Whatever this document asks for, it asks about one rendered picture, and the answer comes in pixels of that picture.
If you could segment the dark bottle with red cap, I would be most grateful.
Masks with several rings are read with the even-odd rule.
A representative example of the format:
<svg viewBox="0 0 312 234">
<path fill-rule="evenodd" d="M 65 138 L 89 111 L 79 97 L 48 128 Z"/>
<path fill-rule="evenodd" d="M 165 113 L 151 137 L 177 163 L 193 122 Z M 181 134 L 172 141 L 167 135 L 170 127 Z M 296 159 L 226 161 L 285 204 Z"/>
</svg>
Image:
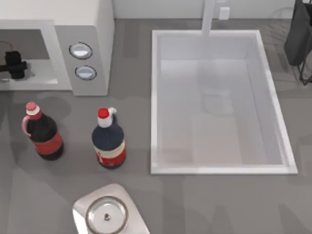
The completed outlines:
<svg viewBox="0 0 312 234">
<path fill-rule="evenodd" d="M 97 111 L 97 126 L 92 135 L 97 162 L 106 169 L 120 167 L 126 159 L 125 135 L 117 121 L 116 108 Z"/>
</svg>

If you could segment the white sink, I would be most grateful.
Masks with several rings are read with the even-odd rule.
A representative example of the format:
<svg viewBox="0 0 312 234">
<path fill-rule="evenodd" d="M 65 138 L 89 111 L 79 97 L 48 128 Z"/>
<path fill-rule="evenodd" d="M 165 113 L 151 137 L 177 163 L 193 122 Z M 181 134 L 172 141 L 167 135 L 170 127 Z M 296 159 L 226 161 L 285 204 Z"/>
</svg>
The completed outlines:
<svg viewBox="0 0 312 234">
<path fill-rule="evenodd" d="M 298 173 L 258 30 L 152 32 L 151 173 Z"/>
</svg>

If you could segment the pale microwave oven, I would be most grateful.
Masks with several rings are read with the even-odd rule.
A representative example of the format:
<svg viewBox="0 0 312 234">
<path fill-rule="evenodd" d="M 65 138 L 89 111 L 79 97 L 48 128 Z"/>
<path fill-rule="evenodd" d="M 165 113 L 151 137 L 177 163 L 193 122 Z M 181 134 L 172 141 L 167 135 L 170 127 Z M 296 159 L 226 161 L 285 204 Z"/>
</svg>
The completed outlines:
<svg viewBox="0 0 312 234">
<path fill-rule="evenodd" d="M 6 51 L 27 62 L 25 78 L 0 73 L 0 90 L 70 90 L 76 96 L 108 93 L 114 43 L 112 0 L 0 0 L 0 65 Z M 93 53 L 76 59 L 70 45 L 83 42 Z M 91 66 L 97 76 L 81 80 L 75 69 Z"/>
</svg>

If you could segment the small grey microwave knob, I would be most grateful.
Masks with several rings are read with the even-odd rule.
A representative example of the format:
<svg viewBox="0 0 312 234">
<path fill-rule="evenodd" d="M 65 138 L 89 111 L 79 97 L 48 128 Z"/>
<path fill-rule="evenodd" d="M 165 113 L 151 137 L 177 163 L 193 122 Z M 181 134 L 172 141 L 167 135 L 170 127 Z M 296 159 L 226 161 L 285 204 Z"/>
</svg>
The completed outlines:
<svg viewBox="0 0 312 234">
<path fill-rule="evenodd" d="M 81 80 L 92 80 L 97 76 L 97 72 L 93 67 L 85 65 L 76 68 L 75 75 Z"/>
</svg>

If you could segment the large grey microwave knob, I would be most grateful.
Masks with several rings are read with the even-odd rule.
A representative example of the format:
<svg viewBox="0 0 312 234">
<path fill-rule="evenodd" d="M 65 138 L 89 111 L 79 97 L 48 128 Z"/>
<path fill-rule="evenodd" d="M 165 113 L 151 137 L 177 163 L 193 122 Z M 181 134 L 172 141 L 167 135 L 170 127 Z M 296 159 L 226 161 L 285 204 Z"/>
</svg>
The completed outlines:
<svg viewBox="0 0 312 234">
<path fill-rule="evenodd" d="M 88 59 L 92 55 L 93 50 L 88 44 L 79 42 L 70 45 L 69 52 L 76 59 Z"/>
</svg>

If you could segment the round glass lid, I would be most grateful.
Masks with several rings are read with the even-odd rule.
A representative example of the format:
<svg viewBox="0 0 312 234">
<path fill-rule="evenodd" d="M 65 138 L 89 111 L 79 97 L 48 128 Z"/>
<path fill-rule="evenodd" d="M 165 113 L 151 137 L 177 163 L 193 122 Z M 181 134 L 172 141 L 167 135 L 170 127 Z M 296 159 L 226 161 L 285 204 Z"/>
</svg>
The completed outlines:
<svg viewBox="0 0 312 234">
<path fill-rule="evenodd" d="M 86 211 L 85 223 L 90 234 L 120 234 L 127 225 L 126 204 L 112 195 L 94 200 Z"/>
</svg>

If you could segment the dark bottle with pink cap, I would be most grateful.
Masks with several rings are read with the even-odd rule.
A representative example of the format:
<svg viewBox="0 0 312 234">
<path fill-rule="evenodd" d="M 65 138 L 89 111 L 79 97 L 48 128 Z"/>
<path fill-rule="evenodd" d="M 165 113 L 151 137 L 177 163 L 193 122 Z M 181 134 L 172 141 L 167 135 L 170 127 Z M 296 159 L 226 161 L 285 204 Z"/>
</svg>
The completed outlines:
<svg viewBox="0 0 312 234">
<path fill-rule="evenodd" d="M 32 141 L 38 155 L 47 161 L 59 159 L 63 154 L 63 139 L 56 122 L 44 114 L 33 101 L 26 104 L 26 116 L 21 122 L 23 132 Z"/>
</svg>

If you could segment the tall white tap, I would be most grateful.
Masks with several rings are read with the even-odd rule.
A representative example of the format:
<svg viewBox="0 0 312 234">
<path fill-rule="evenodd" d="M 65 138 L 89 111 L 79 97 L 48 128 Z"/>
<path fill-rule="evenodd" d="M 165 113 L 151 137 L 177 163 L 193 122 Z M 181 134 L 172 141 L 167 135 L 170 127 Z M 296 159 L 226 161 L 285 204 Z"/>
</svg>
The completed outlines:
<svg viewBox="0 0 312 234">
<path fill-rule="evenodd" d="M 201 32 L 208 37 L 211 29 L 216 0 L 204 0 Z"/>
</svg>

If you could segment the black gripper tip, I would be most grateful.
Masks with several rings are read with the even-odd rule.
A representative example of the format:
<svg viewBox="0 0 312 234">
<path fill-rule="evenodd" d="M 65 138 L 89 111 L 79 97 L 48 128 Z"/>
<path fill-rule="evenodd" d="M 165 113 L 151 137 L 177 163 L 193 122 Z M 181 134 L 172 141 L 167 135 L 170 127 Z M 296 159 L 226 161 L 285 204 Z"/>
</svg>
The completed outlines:
<svg viewBox="0 0 312 234">
<path fill-rule="evenodd" d="M 0 73 L 8 72 L 14 80 L 25 78 L 25 70 L 28 69 L 27 62 L 22 61 L 19 51 L 6 51 L 4 60 L 5 64 L 0 65 Z"/>
</svg>

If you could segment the white wall socket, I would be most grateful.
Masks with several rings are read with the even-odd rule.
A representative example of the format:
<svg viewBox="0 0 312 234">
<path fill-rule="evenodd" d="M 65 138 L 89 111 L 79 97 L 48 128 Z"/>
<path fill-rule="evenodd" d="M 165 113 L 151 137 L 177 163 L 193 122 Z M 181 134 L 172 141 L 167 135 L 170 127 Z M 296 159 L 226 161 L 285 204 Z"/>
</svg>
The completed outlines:
<svg viewBox="0 0 312 234">
<path fill-rule="evenodd" d="M 228 6 L 220 7 L 218 19 L 219 20 L 228 20 L 230 18 L 230 10 L 231 9 Z"/>
</svg>

